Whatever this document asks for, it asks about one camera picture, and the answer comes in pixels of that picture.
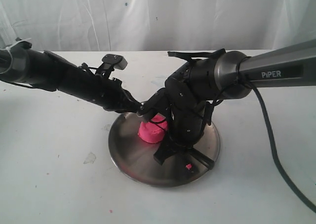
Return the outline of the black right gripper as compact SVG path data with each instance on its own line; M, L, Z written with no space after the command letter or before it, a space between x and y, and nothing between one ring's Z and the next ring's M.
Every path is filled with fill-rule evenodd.
M206 102L202 101L195 108L185 110L172 106L173 122L171 138L179 145L194 145L202 137L202 118ZM154 153L154 160L162 165L166 159L178 152L169 138L164 138Z

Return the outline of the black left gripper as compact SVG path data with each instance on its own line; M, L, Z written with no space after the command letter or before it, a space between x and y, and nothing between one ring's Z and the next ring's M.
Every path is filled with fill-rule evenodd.
M122 81L116 78L110 80L102 77L83 77L81 94L84 100L99 105L106 111L143 115L143 103L134 99L121 84Z

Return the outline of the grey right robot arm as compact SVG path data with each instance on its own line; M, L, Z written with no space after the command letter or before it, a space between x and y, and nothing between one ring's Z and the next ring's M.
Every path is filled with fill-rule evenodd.
M166 117L168 137L154 154L162 164L188 153L211 169L214 162L196 151L214 108L226 99L241 99L258 88L302 87L316 84L315 40L257 56L240 51L168 53L185 61L165 81L156 110Z

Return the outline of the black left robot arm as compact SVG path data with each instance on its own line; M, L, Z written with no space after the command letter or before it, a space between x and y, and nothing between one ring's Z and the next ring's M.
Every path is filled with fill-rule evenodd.
M82 63L76 66L61 56L45 50L32 50L32 44L17 38L0 50L0 80L28 89L68 95L117 113L136 113L141 107L121 80L110 78L114 70L124 70L127 61L117 54L106 54L99 67Z

